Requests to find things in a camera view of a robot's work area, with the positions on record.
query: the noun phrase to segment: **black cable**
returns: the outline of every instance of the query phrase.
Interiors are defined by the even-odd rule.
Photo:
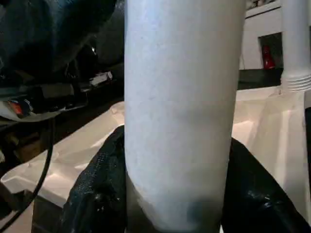
[[[51,163],[52,154],[53,154],[54,134],[55,134],[55,119],[54,118],[49,120],[49,128],[50,128],[49,148],[48,148],[47,158],[45,160],[45,164],[42,170],[41,177],[38,181],[38,184],[35,187],[32,195],[30,196],[30,199],[26,201],[26,203],[23,204],[22,208],[19,211],[17,211],[15,215],[8,222],[5,223],[5,225],[0,229],[0,233],[3,233],[5,230],[7,230],[18,219],[18,217],[30,206],[30,204],[34,201],[34,199],[39,193],[39,190],[42,187],[42,184],[47,176],[50,163]]]

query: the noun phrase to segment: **white cylinder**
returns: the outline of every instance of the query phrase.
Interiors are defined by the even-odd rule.
[[[127,2],[126,166],[162,232],[219,232],[244,15],[245,0]]]
[[[307,0],[282,0],[282,86],[299,91],[311,88],[309,8]]]

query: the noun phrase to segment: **white plastic surface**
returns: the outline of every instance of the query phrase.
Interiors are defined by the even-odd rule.
[[[303,93],[279,93],[279,87],[238,91],[232,136],[246,145],[311,223],[304,126],[304,106],[310,107],[310,93],[305,94],[305,100]],[[118,103],[57,143],[40,196],[62,207],[80,172],[108,135],[123,123],[124,104]],[[12,193],[33,191],[45,155],[16,167],[1,181]]]
[[[124,103],[120,102],[55,144],[51,166],[39,195],[62,207],[78,175],[107,137],[123,124]],[[15,167],[2,177],[1,182],[12,193],[25,189],[33,191],[41,175],[45,157],[46,151],[30,162]]]

